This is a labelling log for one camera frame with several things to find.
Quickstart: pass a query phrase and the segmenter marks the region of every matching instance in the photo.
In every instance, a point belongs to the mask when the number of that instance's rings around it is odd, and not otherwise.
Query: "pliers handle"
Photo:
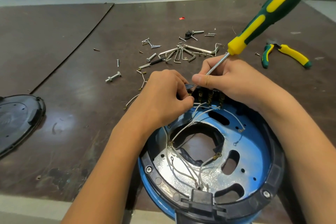
[[[283,54],[287,54],[288,56],[291,56],[293,59],[298,61],[301,65],[303,65],[304,68],[310,68],[312,66],[312,63],[309,61],[307,57],[305,57],[300,52],[297,52],[296,50],[289,48],[288,45],[267,44],[265,46],[265,51],[261,59],[261,64],[263,68],[268,68],[268,55],[272,52],[274,48],[276,48],[279,52]]]

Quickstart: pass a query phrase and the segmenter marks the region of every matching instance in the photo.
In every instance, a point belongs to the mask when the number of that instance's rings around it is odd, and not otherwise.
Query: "yellow and green screwdriver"
[[[264,32],[269,26],[285,17],[300,1],[301,0],[267,0],[247,27],[228,43],[227,52],[224,57],[207,72],[207,75],[211,74],[212,71],[230,55],[240,54],[247,44]]]

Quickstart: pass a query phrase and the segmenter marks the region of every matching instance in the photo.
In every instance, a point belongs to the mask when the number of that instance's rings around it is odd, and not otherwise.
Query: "person's left hand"
[[[188,95],[185,83],[188,81],[175,70],[153,72],[124,116],[137,117],[149,133],[168,125],[193,107],[194,98]]]

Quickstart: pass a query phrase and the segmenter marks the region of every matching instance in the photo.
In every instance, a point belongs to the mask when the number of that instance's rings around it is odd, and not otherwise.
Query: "fingernail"
[[[194,75],[192,76],[192,81],[193,81],[194,83],[199,83],[199,82],[201,81],[201,75],[199,75],[199,74],[194,74]]]

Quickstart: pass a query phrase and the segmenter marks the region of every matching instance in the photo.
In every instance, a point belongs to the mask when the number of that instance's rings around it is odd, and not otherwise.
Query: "floor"
[[[0,1],[0,6],[41,5],[41,4],[80,4],[114,2],[116,4],[158,2],[176,0],[29,0]],[[305,1],[334,22],[336,22],[336,2]],[[2,223],[59,223],[71,203],[44,199],[0,195],[0,218]],[[163,213],[135,210],[130,223],[174,223]]]

